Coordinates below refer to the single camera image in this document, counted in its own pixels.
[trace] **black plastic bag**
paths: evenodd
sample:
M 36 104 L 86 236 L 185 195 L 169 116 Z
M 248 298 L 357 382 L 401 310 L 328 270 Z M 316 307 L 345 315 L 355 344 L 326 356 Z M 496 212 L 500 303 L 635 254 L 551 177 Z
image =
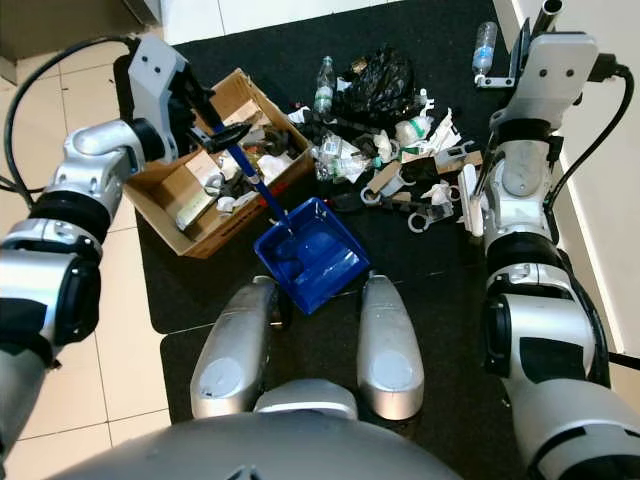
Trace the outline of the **black plastic bag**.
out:
M 337 92 L 333 113 L 379 128 L 392 128 L 419 111 L 414 105 L 413 65 L 391 47 L 380 48 L 351 86 Z

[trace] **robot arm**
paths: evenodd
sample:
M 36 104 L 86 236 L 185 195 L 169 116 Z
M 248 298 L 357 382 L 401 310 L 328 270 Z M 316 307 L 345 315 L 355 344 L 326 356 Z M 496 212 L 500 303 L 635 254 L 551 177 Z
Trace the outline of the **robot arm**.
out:
M 600 319 L 556 248 L 545 208 L 562 146 L 553 134 L 602 63 L 615 66 L 589 35 L 551 31 L 561 9 L 562 2 L 547 0 L 531 33 L 525 23 L 508 78 L 478 80 L 481 88 L 513 89 L 490 119 L 470 200 L 472 209 L 483 192 L 488 200 L 481 231 L 489 270 L 485 368 L 502 379 L 534 478 L 637 478 L 640 418 L 609 390 Z
M 175 162 L 201 144 L 224 150 L 246 134 L 243 124 L 209 136 L 195 109 L 221 125 L 188 63 L 152 35 L 116 62 L 121 118 L 73 132 L 29 218 L 0 244 L 0 458 L 6 458 L 31 413 L 47 369 L 62 348 L 98 321 L 102 243 L 129 177 L 147 162 Z

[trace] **black mat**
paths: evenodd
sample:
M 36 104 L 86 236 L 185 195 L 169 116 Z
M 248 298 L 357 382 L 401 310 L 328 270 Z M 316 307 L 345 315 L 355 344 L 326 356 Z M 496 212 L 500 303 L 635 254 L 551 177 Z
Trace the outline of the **black mat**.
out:
M 490 0 L 404 1 L 177 48 L 205 85 L 241 67 L 283 111 L 290 111 L 292 102 L 312 100 L 323 56 L 332 55 L 339 70 L 387 42 L 413 59 L 417 86 L 436 98 L 435 113 L 456 107 L 456 126 L 464 138 L 482 143 L 502 94 L 476 92 L 470 63 L 477 25 L 491 19 Z M 495 63 L 506 66 L 500 42 Z M 295 206 L 314 190 L 313 179 L 307 178 L 286 193 L 283 203 Z M 208 325 L 240 286 L 264 273 L 252 244 L 268 228 L 266 219 L 266 214 L 256 219 L 208 260 L 194 260 L 176 257 L 138 216 L 153 326 L 171 333 L 161 354 L 173 422 L 191 416 L 188 385 Z M 406 216 L 397 213 L 366 210 L 341 219 L 374 266 L 399 282 L 420 339 L 426 375 L 423 412 L 410 422 L 385 426 L 413 438 L 465 478 L 523 478 L 510 412 L 500 403 L 500 383 L 479 366 L 484 295 L 480 248 L 452 222 L 415 235 L 407 229 Z M 311 317 L 295 312 L 291 329 L 274 335 L 268 387 L 301 377 L 355 387 L 362 281 L 354 281 Z M 362 413 L 379 422 L 366 410 Z

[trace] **floor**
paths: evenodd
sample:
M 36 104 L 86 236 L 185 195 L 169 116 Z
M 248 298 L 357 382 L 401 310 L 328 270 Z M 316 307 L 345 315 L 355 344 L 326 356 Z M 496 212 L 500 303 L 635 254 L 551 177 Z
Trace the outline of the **floor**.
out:
M 163 0 L 166 25 L 157 33 L 176 44 L 380 3 L 386 1 Z M 119 45 L 107 44 L 79 52 L 34 84 L 18 114 L 14 139 L 16 158 L 28 185 L 48 181 L 62 160 L 62 143 L 68 133 L 117 117 L 111 63 L 122 51 Z M 19 80 L 47 58 L 20 61 Z M 0 79 L 0 117 L 4 118 L 15 88 L 2 82 Z M 1 156 L 0 152 L 0 171 L 6 175 Z M 26 208 L 17 195 L 5 192 L 0 192 L 0 202 L 1 237 L 25 217 Z M 159 355 L 162 336 L 151 327 L 135 215 L 126 199 L 104 251 L 100 323 L 88 339 L 66 347 L 59 357 L 63 367 L 48 375 L 33 415 L 6 463 L 9 479 L 54 474 L 169 425 Z M 614 380 L 628 375 L 626 370 L 614 370 Z M 634 397 L 631 400 L 640 410 Z

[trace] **black cable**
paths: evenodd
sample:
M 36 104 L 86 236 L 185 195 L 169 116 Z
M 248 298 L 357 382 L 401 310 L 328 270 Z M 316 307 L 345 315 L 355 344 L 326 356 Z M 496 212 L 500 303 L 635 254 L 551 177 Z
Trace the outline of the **black cable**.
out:
M 125 45 L 127 45 L 127 47 L 129 47 L 130 50 L 135 48 L 137 44 L 135 39 L 122 35 L 109 35 L 76 43 L 66 50 L 54 55 L 51 59 L 47 60 L 43 65 L 41 65 L 33 73 L 31 73 L 22 83 L 22 85 L 18 87 L 18 90 L 16 91 L 16 94 L 13 97 L 11 104 L 9 105 L 7 119 L 4 125 L 4 153 L 6 157 L 7 167 L 9 168 L 9 172 L 13 177 L 13 182 L 5 177 L 0 177 L 0 182 L 2 182 L 2 184 L 0 184 L 0 190 L 19 193 L 26 202 L 29 209 L 31 209 L 31 207 L 33 206 L 33 198 L 31 197 L 31 194 L 42 192 L 44 190 L 44 187 L 29 190 L 25 185 L 22 176 L 20 175 L 20 171 L 18 170 L 15 158 L 13 156 L 13 124 L 15 121 L 16 112 L 18 111 L 18 107 L 20 105 L 20 101 L 22 100 L 22 97 L 24 97 L 25 93 L 27 93 L 31 85 L 33 85 L 33 83 L 38 79 L 38 77 L 40 77 L 40 75 L 60 62 L 62 59 L 76 53 L 79 50 L 83 50 L 87 47 L 92 47 L 94 45 L 107 42 L 124 43 Z
M 598 135 L 598 138 L 587 148 L 582 155 L 571 165 L 569 170 L 565 172 L 565 174 L 560 178 L 556 186 L 549 192 L 547 198 L 545 198 L 545 210 L 547 212 L 553 210 L 553 205 L 560 195 L 560 191 L 562 187 L 564 187 L 576 170 L 580 168 L 580 166 L 589 158 L 589 156 L 605 141 L 605 139 L 609 136 L 609 134 L 613 131 L 614 128 L 618 125 L 622 117 L 624 116 L 629 104 L 631 103 L 631 99 L 633 98 L 633 75 L 628 67 L 625 65 L 617 65 L 616 70 L 614 72 L 615 76 L 624 78 L 625 86 L 624 86 L 624 94 L 622 96 L 622 101 L 620 102 L 620 106 L 618 107 L 618 111 L 613 116 L 609 124 L 605 127 L 605 129 Z
M 604 326 L 602 325 L 602 319 L 598 315 L 591 297 L 584 289 L 584 287 L 578 282 L 573 272 L 567 272 L 571 281 L 571 287 L 576 292 L 582 307 L 587 313 L 587 318 L 591 324 L 591 330 L 593 331 L 593 337 L 595 341 L 595 352 L 593 355 L 593 363 L 591 371 L 589 372 L 588 380 L 593 383 L 602 385 L 605 388 L 611 388 L 611 377 L 609 374 L 609 348 L 607 346 L 607 337 L 604 333 Z
M 609 352 L 609 361 L 623 367 L 640 371 L 640 358 L 631 357 L 622 353 Z

